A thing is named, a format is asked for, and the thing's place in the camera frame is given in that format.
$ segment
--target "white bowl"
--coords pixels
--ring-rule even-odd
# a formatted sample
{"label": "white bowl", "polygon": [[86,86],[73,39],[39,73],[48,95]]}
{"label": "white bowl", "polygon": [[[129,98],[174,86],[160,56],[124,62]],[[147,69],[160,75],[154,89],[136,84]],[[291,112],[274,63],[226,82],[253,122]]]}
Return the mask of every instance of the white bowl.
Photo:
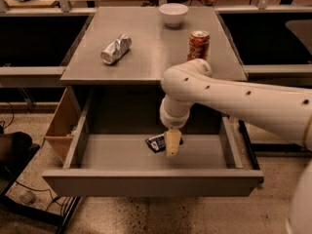
{"label": "white bowl", "polygon": [[167,26],[177,27],[184,21],[188,8],[183,4],[163,4],[159,7],[159,12]]}

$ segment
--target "silver can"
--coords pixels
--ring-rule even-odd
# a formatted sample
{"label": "silver can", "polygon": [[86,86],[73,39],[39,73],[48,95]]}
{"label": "silver can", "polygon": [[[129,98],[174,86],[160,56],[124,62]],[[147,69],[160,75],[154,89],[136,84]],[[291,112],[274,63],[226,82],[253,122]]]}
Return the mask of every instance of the silver can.
{"label": "silver can", "polygon": [[112,64],[117,59],[120,59],[131,45],[131,38],[126,34],[122,34],[100,53],[100,57],[106,64]]}

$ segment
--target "open drawer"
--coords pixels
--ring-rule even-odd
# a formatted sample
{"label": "open drawer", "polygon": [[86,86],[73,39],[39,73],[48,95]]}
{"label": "open drawer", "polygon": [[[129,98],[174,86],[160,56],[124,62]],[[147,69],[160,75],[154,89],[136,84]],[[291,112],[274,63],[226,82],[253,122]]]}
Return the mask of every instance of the open drawer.
{"label": "open drawer", "polygon": [[59,196],[248,196],[263,179],[245,170],[226,116],[192,107],[174,158],[145,140],[166,129],[164,94],[152,86],[97,86],[78,122],[62,169],[43,178]]}

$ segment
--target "tabletop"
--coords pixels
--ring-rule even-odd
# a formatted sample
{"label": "tabletop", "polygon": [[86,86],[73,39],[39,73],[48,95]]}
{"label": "tabletop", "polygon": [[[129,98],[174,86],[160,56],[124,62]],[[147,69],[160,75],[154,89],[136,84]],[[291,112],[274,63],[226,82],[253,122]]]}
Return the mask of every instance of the tabletop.
{"label": "tabletop", "polygon": [[[64,85],[159,82],[169,67],[186,62],[194,30],[210,33],[208,62],[214,78],[245,81],[246,76],[212,7],[189,7],[184,23],[164,25],[157,7],[99,7],[60,81]],[[119,35],[131,48],[113,65],[100,53]]]}

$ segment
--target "concrete floor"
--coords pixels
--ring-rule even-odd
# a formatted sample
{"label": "concrete floor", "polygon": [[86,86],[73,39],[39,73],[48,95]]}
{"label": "concrete floor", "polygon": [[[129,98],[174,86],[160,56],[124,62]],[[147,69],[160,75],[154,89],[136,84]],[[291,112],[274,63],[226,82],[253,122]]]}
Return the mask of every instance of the concrete floor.
{"label": "concrete floor", "polygon": [[[35,189],[47,189],[41,177],[49,168],[60,168],[61,162],[44,134],[52,120],[54,105],[38,105],[28,113],[14,105],[15,119],[6,133],[22,131],[32,136],[41,149],[29,163],[18,181]],[[1,110],[0,119],[10,122],[10,110]],[[244,168],[250,169],[248,154],[236,119],[231,119],[234,136]],[[260,129],[248,126],[253,141],[280,141]],[[264,183],[249,197],[196,198],[119,198],[89,197],[78,205],[65,233],[285,233],[285,223],[298,179],[309,158],[259,157]],[[7,194],[20,202],[26,189],[14,185]],[[48,192],[34,192],[31,207],[46,210],[51,202]],[[49,212],[59,214],[53,204]],[[55,233],[52,225],[0,210],[1,233]]]}

